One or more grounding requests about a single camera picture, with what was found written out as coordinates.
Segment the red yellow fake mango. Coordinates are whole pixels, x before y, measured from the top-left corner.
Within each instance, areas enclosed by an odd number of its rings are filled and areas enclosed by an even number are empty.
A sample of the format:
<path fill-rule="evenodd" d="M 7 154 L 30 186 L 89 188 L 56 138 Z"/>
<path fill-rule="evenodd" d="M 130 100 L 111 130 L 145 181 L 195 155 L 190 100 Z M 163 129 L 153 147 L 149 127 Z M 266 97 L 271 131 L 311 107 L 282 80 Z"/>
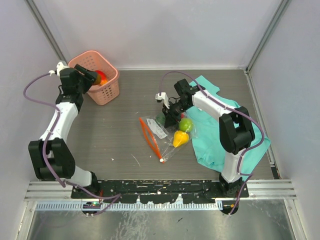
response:
<path fill-rule="evenodd" d="M 96 73 L 100 74 L 101 76 L 101 82 L 100 82 L 100 86 L 103 86 L 104 84 L 106 84 L 108 82 L 108 78 L 106 76 L 106 74 L 100 70 L 96 70 Z"/>

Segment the clear zip top bag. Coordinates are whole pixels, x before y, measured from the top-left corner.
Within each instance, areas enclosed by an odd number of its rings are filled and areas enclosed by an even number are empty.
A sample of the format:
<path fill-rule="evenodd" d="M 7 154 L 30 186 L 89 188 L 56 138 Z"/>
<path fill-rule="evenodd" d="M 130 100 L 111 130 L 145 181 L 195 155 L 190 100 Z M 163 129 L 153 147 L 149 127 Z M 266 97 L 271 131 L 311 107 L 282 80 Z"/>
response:
<path fill-rule="evenodd" d="M 161 125 L 156 121 L 156 116 L 140 117 L 139 123 L 148 146 L 162 164 L 167 162 L 179 150 L 183 149 L 184 146 L 192 139 L 198 137 L 197 129 L 193 122 L 193 130 L 191 132 L 187 132 L 189 135 L 189 141 L 180 147 L 175 148 L 173 146 L 173 140 L 175 132 L 180 131 L 179 124 L 176 126 L 165 127 L 165 125 Z"/>

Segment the brown fake kiwi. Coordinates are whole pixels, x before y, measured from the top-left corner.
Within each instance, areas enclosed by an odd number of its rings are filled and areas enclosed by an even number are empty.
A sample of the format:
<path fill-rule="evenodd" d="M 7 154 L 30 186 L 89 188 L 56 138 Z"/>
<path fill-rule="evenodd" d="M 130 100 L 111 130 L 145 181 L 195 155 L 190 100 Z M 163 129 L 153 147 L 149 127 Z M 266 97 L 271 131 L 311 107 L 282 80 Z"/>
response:
<path fill-rule="evenodd" d="M 94 82 L 93 82 L 93 86 L 96 86 L 96 85 L 99 85 L 100 83 L 101 83 L 101 76 L 100 76 L 100 74 L 99 73 L 95 73 L 94 74 Z"/>

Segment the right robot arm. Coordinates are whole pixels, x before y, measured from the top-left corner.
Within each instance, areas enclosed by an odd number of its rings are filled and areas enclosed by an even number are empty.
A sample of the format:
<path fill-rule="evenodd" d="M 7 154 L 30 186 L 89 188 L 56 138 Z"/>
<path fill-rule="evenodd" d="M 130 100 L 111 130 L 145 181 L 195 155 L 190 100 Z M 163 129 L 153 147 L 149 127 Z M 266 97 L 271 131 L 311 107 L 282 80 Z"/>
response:
<path fill-rule="evenodd" d="M 224 167 L 219 175 L 219 191 L 225 197 L 239 194 L 243 182 L 239 160 L 255 139 L 248 110 L 245 107 L 228 106 L 201 85 L 191 86 L 186 79 L 179 80 L 174 88 L 179 96 L 175 102 L 171 102 L 165 92 L 155 95 L 155 100 L 163 103 L 164 127 L 178 126 L 182 114 L 192 107 L 197 107 L 218 121 L 219 141 L 225 150 Z"/>

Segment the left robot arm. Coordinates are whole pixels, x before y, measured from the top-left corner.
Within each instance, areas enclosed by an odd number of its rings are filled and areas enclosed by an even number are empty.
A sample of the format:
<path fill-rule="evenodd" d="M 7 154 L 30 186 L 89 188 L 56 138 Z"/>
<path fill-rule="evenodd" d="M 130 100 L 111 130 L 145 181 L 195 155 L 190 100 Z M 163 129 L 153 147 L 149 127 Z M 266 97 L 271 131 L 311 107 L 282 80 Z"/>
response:
<path fill-rule="evenodd" d="M 41 137 L 28 144 L 34 173 L 41 181 L 78 187 L 88 198 L 95 198 L 101 190 L 98 179 L 92 171 L 76 165 L 67 138 L 81 110 L 84 94 L 101 83 L 101 76 L 79 64 L 70 67 L 65 61 L 59 61 L 56 69 L 47 73 L 47 76 L 52 75 L 58 76 L 61 82 L 58 97 L 54 104 L 38 103 L 54 108 L 53 117 Z"/>

